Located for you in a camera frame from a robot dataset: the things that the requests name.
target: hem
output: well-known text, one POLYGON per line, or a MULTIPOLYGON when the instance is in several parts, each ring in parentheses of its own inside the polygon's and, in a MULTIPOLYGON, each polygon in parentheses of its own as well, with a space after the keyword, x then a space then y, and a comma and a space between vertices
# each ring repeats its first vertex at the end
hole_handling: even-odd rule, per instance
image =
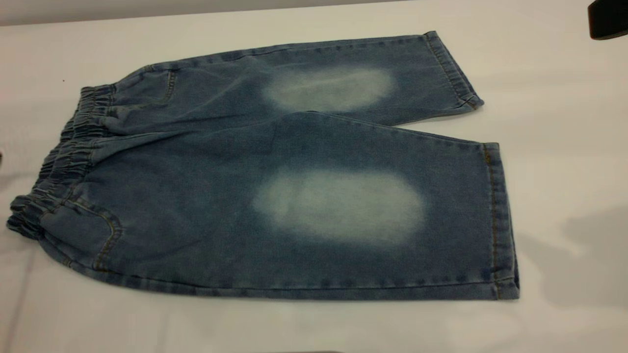
POLYGON ((425 38, 428 48, 434 54, 445 76, 447 76, 447 80, 452 86, 460 105, 466 104, 473 110, 484 105, 484 101, 475 93, 467 76, 453 59, 445 44, 438 37, 438 34, 435 31, 427 32, 425 33, 425 38))
MULTIPOLYGON (((48 239, 40 239, 39 243, 51 258, 75 272, 100 282, 133 290, 191 296, 285 300, 497 300, 494 291, 495 282, 493 281, 387 288, 264 289, 204 287, 129 276, 112 271, 97 271, 79 262, 72 261, 48 239)), ((507 289, 502 291, 500 300, 519 298, 519 292, 511 290, 511 288, 514 288, 513 278, 499 280, 499 286, 507 289)))
POLYGON ((81 90, 74 116, 63 128, 59 144, 44 159, 31 192, 11 202, 9 229, 31 239, 43 238, 40 219, 63 205, 91 168, 93 139, 111 136, 100 118, 107 115, 113 93, 112 85, 81 90))

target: jeans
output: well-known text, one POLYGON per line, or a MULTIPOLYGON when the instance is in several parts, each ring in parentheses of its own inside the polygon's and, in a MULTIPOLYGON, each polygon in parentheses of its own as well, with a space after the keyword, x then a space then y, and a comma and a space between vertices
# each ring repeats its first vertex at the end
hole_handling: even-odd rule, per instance
POLYGON ((435 32, 148 65, 82 90, 8 227, 94 279, 207 296, 513 299, 496 143, 435 32))

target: orange stitching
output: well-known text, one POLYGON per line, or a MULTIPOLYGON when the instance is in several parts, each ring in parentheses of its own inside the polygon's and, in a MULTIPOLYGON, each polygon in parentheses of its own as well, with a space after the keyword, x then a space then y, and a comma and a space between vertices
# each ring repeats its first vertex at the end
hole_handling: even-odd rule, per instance
POLYGON ((428 42, 428 46, 430 46, 430 50, 431 50, 432 54, 434 54, 434 57, 436 58, 436 61, 438 62, 440 68, 443 70, 443 73, 445 74, 445 77, 449 81, 449 85, 452 86, 453 92, 456 94, 456 97, 458 99, 461 99, 460 98, 460 93, 456 89, 456 86, 453 84, 452 79, 449 77, 449 73, 447 73, 447 70, 445 70, 445 66, 443 65, 442 61, 440 60, 440 57, 438 56, 438 54, 436 53, 436 50, 434 50, 434 47, 431 44, 431 38, 428 37, 427 38, 427 42, 428 42))
POLYGON ((489 166, 490 193, 492 198, 492 233, 493 233, 493 282, 497 290, 497 299, 501 299, 501 291, 497 282, 497 198, 495 197, 495 177, 493 176, 493 166, 491 165, 489 150, 484 146, 484 161, 489 166))
MULTIPOLYGON (((213 290, 256 290, 256 291, 295 291, 295 290, 301 290, 301 291, 335 291, 335 290, 381 290, 381 289, 387 289, 387 290, 395 290, 395 289, 421 289, 421 288, 433 288, 433 287, 454 287, 454 286, 467 286, 467 285, 489 285, 493 282, 464 282, 464 283, 448 283, 445 285, 420 285, 420 286, 395 286, 395 287, 334 287, 334 288, 311 288, 311 287, 297 287, 297 288, 251 288, 251 287, 230 287, 230 288, 226 288, 226 287, 206 287, 206 286, 199 286, 199 285, 193 285, 191 283, 185 283, 185 282, 177 282, 177 281, 165 281, 165 280, 158 280, 156 278, 150 278, 150 277, 144 277, 144 276, 138 276, 136 274, 124 274, 121 272, 116 272, 116 271, 109 271, 109 270, 102 270, 99 271, 101 273, 111 273, 114 274, 116 276, 120 276, 120 277, 131 277, 131 278, 139 278, 142 280, 148 280, 148 281, 154 281, 154 282, 160 282, 160 283, 169 283, 169 284, 174 284, 174 285, 180 285, 180 286, 189 286, 189 287, 195 287, 195 288, 201 288, 201 289, 213 289, 213 290)), ((502 278, 499 281, 509 281, 514 279, 514 277, 506 277, 506 278, 502 278)))
POLYGON ((90 209, 90 205, 87 204, 86 201, 82 201, 81 202, 80 198, 76 199, 76 201, 68 200, 68 202, 70 202, 71 204, 74 204, 76 206, 79 206, 81 209, 84 209, 84 210, 86 210, 87 212, 89 212, 91 214, 97 215, 98 217, 104 219, 105 222, 107 222, 107 225, 109 225, 109 228, 111 229, 111 235, 107 238, 107 241, 102 246, 102 249, 98 252, 98 255, 96 255, 96 260, 94 261, 94 269, 96 271, 103 271, 103 270, 105 270, 105 268, 102 267, 103 260, 104 260, 105 256, 107 256, 109 254, 111 249, 113 249, 113 247, 116 244, 117 240, 120 239, 120 236, 122 235, 122 232, 120 231, 119 227, 116 227, 116 223, 117 222, 114 221, 114 220, 109 219, 104 214, 101 214, 99 212, 96 212, 95 210, 90 209))

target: elastic waistband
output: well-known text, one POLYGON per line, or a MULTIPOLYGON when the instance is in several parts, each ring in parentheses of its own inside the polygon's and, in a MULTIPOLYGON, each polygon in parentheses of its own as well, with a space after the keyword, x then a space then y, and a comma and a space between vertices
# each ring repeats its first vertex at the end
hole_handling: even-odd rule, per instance
POLYGON ((112 135, 100 119, 109 112, 113 92, 112 85, 81 90, 77 110, 63 128, 59 144, 44 159, 33 189, 11 202, 13 215, 7 221, 9 229, 32 239, 43 236, 41 217, 70 198, 74 186, 92 166, 93 140, 112 135))

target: stitching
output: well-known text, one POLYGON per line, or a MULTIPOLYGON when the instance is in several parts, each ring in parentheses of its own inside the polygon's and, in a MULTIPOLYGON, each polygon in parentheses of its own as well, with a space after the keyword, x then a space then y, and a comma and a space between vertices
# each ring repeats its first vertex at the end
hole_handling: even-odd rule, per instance
POLYGON ((109 93, 109 104, 107 105, 107 109, 105 110, 105 116, 111 116, 111 107, 114 105, 114 97, 116 96, 117 87, 116 85, 109 85, 111 91, 109 93))
POLYGON ((497 198, 495 197, 495 177, 493 176, 493 167, 490 161, 489 150, 484 146, 484 160, 489 166, 490 175, 490 193, 492 199, 492 233, 493 233, 493 282, 497 290, 497 299, 501 299, 501 290, 497 281, 497 198))
POLYGON ((79 183, 76 183, 74 185, 72 185, 69 189, 68 189, 68 195, 66 197, 63 198, 63 200, 61 200, 56 206, 54 206, 52 209, 48 209, 45 212, 43 212, 41 214, 41 216, 39 216, 39 223, 41 223, 41 219, 44 218, 44 216, 47 216, 49 214, 54 214, 56 210, 58 210, 61 206, 65 205, 65 202, 67 202, 70 197, 72 197, 72 194, 74 193, 74 189, 76 189, 76 187, 79 185, 79 183))
POLYGON ((438 62, 440 68, 443 70, 443 73, 445 74, 445 77, 449 81, 449 85, 452 86, 452 89, 453 89, 454 93, 456 94, 456 97, 458 99, 460 99, 460 93, 456 89, 456 86, 453 84, 452 79, 451 79, 449 73, 447 73, 447 71, 445 70, 445 66, 443 65, 443 62, 441 61, 440 56, 436 53, 436 50, 434 49, 434 46, 432 46, 430 37, 427 38, 427 43, 428 43, 428 46, 430 47, 430 50, 431 50, 432 54, 434 54, 434 57, 436 58, 436 61, 438 62))
POLYGON ((164 98, 162 98, 161 102, 165 102, 166 100, 170 99, 170 97, 172 96, 172 93, 174 93, 175 91, 175 78, 176 78, 176 74, 174 70, 170 70, 168 72, 168 86, 166 88, 166 95, 164 96, 164 98))
POLYGON ((471 103, 471 100, 475 98, 475 94, 472 95, 469 99, 467 99, 461 106, 464 106, 465 104, 468 104, 471 108, 473 108, 473 110, 477 109, 477 106, 473 103, 471 103))
POLYGON ((107 224, 109 225, 109 228, 111 229, 111 235, 109 236, 109 238, 107 238, 105 244, 102 246, 102 249, 98 252, 98 255, 96 255, 96 260, 94 261, 94 269, 97 271, 102 271, 104 270, 102 262, 105 256, 107 256, 109 252, 111 251, 111 249, 113 249, 117 240, 120 239, 120 237, 122 236, 122 232, 119 230, 118 227, 116 227, 116 222, 109 219, 106 215, 100 214, 94 210, 89 209, 88 205, 83 205, 81 202, 79 202, 79 199, 76 199, 76 201, 69 200, 69 202, 71 204, 74 204, 80 207, 81 209, 86 210, 87 212, 91 214, 97 215, 98 217, 104 219, 105 222, 107 222, 107 224))
MULTIPOLYGON (((115 274, 117 276, 122 276, 122 277, 131 277, 131 278, 139 278, 141 280, 148 280, 148 281, 155 281, 155 282, 160 282, 160 283, 170 283, 170 284, 174 284, 174 285, 182 285, 182 286, 190 286, 190 287, 194 287, 194 288, 207 288, 207 289, 214 289, 214 290, 264 290, 264 291, 295 291, 295 290, 308 290, 308 291, 314 291, 314 290, 394 290, 394 289, 412 289, 412 288, 431 288, 431 287, 449 287, 449 286, 465 286, 465 285, 489 285, 489 284, 494 284, 493 281, 479 281, 479 282, 466 282, 466 283, 449 283, 449 284, 445 284, 445 285, 421 285, 421 286, 396 286, 396 287, 341 287, 341 288, 246 288, 246 287, 205 287, 205 286, 198 286, 198 285, 192 285, 189 283, 182 283, 182 282, 176 282, 176 281, 164 281, 164 280, 156 280, 154 278, 150 278, 150 277, 142 277, 142 276, 137 276, 135 274, 122 274, 119 272, 115 272, 115 271, 109 271, 109 270, 104 270, 104 271, 99 271, 99 272, 105 272, 105 273, 110 273, 110 274, 115 274)), ((500 280, 498 280, 499 282, 504 282, 504 281, 509 281, 509 280, 513 280, 514 276, 510 276, 510 277, 504 277, 500 280)))
MULTIPOLYGON (((426 34, 424 35, 409 35, 409 36, 403 36, 403 37, 407 37, 407 38, 402 38, 402 39, 420 39, 424 36, 426 36, 426 34)), ((306 47, 306 48, 280 48, 282 46, 285 45, 289 45, 289 44, 282 44, 282 45, 276 45, 276 46, 265 46, 262 48, 255 48, 255 49, 248 49, 248 50, 232 50, 230 52, 221 52, 221 53, 214 53, 214 54, 209 54, 209 55, 202 55, 200 57, 192 57, 192 58, 186 58, 186 59, 181 59, 181 60, 175 60, 175 61, 171 61, 171 62, 161 62, 161 63, 155 63, 150 65, 151 68, 153 69, 154 72, 157 71, 164 71, 164 70, 175 70, 172 65, 176 64, 176 70, 181 69, 181 68, 186 68, 186 67, 193 67, 193 61, 194 60, 207 60, 209 63, 215 63, 215 62, 234 62, 234 61, 238 61, 242 58, 246 58, 246 57, 256 57, 256 56, 260 56, 260 55, 267 55, 267 54, 274 54, 274 53, 280 53, 280 52, 301 52, 301 51, 317 51, 317 50, 321 50, 321 49, 331 49, 331 48, 351 48, 351 46, 356 46, 358 45, 358 49, 360 48, 366 48, 366 46, 369 45, 376 45, 376 44, 380 44, 382 43, 383 45, 402 45, 404 43, 399 43, 399 38, 397 37, 390 37, 390 39, 383 39, 383 40, 378 40, 378 41, 365 41, 363 43, 346 43, 344 45, 325 45, 325 46, 316 46, 316 47, 306 47), (261 52, 253 52, 253 50, 268 50, 267 52, 261 51, 261 52), (228 60, 225 60, 222 58, 222 56, 224 55, 228 55, 231 53, 241 53, 240 56, 235 57, 235 58, 230 58, 228 60), (160 66, 166 66, 167 68, 163 68, 163 69, 159 69, 156 68, 160 67, 160 66)), ((306 44, 315 44, 315 43, 296 43, 297 45, 306 45, 306 44)))

